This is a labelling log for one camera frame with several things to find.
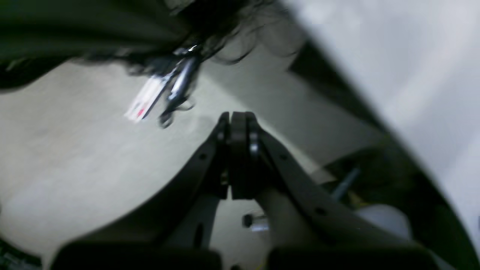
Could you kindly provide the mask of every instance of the concrete floor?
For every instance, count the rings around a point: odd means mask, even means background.
[[[197,106],[166,130],[152,114],[123,114],[146,81],[122,66],[66,63],[26,89],[0,97],[0,233],[47,265],[67,241],[111,222],[163,187],[224,111],[253,111],[316,181],[321,166],[382,135],[286,72],[293,58],[259,46],[234,66],[203,65]],[[253,270],[268,239],[241,228],[254,202],[222,202],[211,246],[224,267]]]

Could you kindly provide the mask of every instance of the screw hole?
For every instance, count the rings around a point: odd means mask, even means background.
[[[325,211],[325,209],[320,208],[320,207],[315,208],[315,213],[317,213],[320,216],[326,216],[327,215],[327,211]]]

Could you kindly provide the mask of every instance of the gray floor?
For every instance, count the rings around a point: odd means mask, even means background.
[[[292,58],[259,46],[235,66],[203,65],[197,106],[166,130],[123,114],[146,81],[121,66],[67,63],[0,97],[0,232],[48,264],[72,238],[147,200],[182,167],[224,111],[250,110],[316,181],[321,166],[382,139],[286,72]],[[262,263],[268,238],[241,228],[253,202],[222,202],[212,248],[224,266]]]

